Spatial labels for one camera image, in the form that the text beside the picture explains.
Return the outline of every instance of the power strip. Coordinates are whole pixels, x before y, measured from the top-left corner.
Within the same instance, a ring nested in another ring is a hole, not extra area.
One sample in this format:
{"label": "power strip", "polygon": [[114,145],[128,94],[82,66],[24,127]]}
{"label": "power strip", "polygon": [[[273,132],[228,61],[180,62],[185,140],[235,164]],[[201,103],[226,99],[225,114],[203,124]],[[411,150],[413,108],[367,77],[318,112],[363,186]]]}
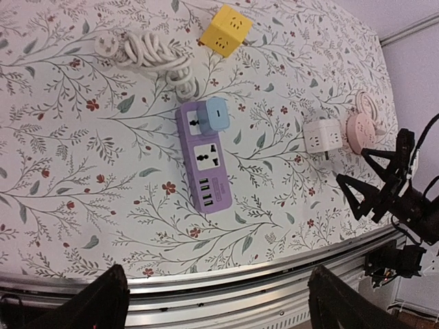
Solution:
{"label": "power strip", "polygon": [[197,111],[206,111],[205,101],[181,105],[177,128],[195,209],[210,214],[229,208],[233,200],[220,136],[201,132]]}

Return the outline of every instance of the vine print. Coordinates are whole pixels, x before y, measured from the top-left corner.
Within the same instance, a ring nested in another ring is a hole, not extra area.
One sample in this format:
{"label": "vine print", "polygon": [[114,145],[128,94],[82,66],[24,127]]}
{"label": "vine print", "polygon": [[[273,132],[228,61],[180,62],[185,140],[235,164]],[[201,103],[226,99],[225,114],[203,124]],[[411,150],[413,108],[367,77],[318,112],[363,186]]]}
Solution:
{"label": "vine print", "polygon": [[[370,93],[398,129],[377,35],[325,0],[238,0],[252,20],[223,58],[200,37],[220,0],[0,3],[0,271],[94,278],[114,263],[130,277],[215,271],[275,260],[361,236],[386,224],[356,221],[339,173],[379,178],[344,147],[305,151],[304,123],[356,112]],[[193,207],[164,79],[120,69],[94,51],[111,33],[156,32],[191,58],[194,101],[225,98],[220,133],[234,202]]]}

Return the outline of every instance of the floral pattern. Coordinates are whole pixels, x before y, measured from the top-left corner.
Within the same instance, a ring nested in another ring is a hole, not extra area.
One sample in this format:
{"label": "floral pattern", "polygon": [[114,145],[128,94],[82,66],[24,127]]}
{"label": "floral pattern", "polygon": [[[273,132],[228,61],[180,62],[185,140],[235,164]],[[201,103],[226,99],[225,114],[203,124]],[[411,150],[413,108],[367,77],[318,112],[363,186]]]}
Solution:
{"label": "floral pattern", "polygon": [[[246,43],[222,58],[199,42],[220,0],[11,0],[0,3],[0,271],[94,278],[250,265],[378,228],[356,221],[335,176],[378,184],[344,148],[305,151],[302,125],[346,122],[355,94],[376,99],[391,149],[397,122],[377,35],[325,0],[238,0]],[[223,97],[233,206],[191,202],[163,75],[121,70],[94,52],[101,32],[151,30],[193,58],[195,99]]]}

